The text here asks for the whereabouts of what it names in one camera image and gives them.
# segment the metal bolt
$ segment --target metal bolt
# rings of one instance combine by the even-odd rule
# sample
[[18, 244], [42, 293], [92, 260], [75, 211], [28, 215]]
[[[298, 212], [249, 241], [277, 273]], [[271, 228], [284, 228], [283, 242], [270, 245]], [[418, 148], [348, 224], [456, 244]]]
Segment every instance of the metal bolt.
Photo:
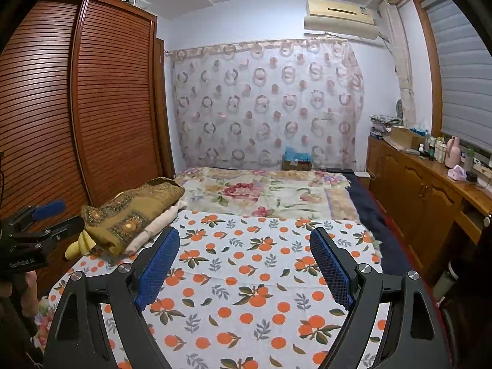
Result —
[[120, 266], [118, 266], [118, 272], [120, 273], [128, 273], [130, 269], [131, 269], [131, 264], [129, 263], [121, 264]]
[[81, 278], [81, 277], [82, 277], [82, 272], [80, 272], [80, 271], [73, 272], [73, 273], [70, 275], [70, 278], [71, 278], [73, 281], [80, 280], [80, 278]]
[[369, 273], [370, 271], [372, 271], [371, 265], [360, 264], [359, 265], [359, 271], [361, 271], [362, 273]]
[[417, 273], [415, 271], [408, 271], [408, 277], [410, 277], [412, 280], [420, 279], [419, 273]]

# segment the white wall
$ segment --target white wall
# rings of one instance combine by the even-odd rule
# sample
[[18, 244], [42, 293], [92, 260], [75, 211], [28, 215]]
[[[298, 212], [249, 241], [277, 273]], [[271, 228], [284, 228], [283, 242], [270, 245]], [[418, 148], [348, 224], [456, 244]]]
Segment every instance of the white wall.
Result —
[[[157, 37], [164, 40], [164, 49], [169, 51], [171, 40], [171, 21], [162, 17], [157, 17]], [[173, 101], [173, 81], [171, 76], [170, 58], [166, 57], [164, 61], [164, 80], [166, 87], [166, 107], [167, 118], [169, 122], [169, 138], [171, 139], [171, 150], [173, 152], [174, 169], [176, 173], [186, 169], [185, 161], [181, 153], [181, 147], [178, 136], [178, 127], [176, 124], [176, 115], [174, 113]]]
[[399, 13], [407, 35], [412, 64], [413, 97], [417, 125], [420, 125], [422, 129], [430, 130], [432, 126], [432, 82], [424, 31], [413, 0], [402, 5], [399, 8]]
[[[167, 49], [178, 50], [251, 40], [304, 38], [306, 3], [307, 0], [232, 0], [190, 12], [170, 22], [172, 31], [169, 34], [169, 43], [166, 44]], [[369, 115], [395, 115], [395, 105], [400, 93], [395, 63], [381, 39], [370, 44], [354, 42], [352, 46], [366, 85], [362, 118], [356, 136], [356, 159], [360, 167], [365, 166], [366, 162], [367, 137], [371, 128]], [[166, 87], [166, 90], [170, 105], [172, 89]], [[171, 118], [175, 118], [174, 112], [169, 117], [169, 122]]]

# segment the wardrobe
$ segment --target wardrobe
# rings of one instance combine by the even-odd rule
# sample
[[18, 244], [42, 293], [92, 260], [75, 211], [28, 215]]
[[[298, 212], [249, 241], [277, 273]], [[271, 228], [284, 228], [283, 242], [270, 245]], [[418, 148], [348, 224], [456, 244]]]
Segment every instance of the wardrobe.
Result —
[[[0, 217], [65, 201], [47, 227], [158, 176], [173, 177], [157, 17], [121, 0], [40, 0], [0, 55]], [[64, 240], [40, 292], [73, 264]]]

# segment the sheer curtain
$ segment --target sheer curtain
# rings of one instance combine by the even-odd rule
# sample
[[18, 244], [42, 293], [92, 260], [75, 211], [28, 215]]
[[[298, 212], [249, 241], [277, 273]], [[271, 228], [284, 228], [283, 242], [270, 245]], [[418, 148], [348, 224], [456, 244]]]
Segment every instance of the sheer curtain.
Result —
[[416, 124], [415, 101], [412, 90], [412, 66], [408, 52], [407, 36], [403, 29], [402, 18], [396, 5], [383, 1], [379, 11], [389, 31], [389, 49], [396, 63], [397, 76], [402, 93], [403, 121], [410, 128]]
[[278, 169], [286, 146], [315, 167], [352, 168], [363, 107], [350, 43], [316, 38], [216, 45], [172, 54], [174, 102], [189, 166]]

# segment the air conditioner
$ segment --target air conditioner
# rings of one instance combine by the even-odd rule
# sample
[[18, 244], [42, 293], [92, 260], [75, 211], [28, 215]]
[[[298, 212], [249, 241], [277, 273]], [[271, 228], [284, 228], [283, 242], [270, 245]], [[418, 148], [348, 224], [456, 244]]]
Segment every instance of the air conditioner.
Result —
[[371, 10], [331, 0], [308, 0], [304, 29], [376, 39], [379, 29]]

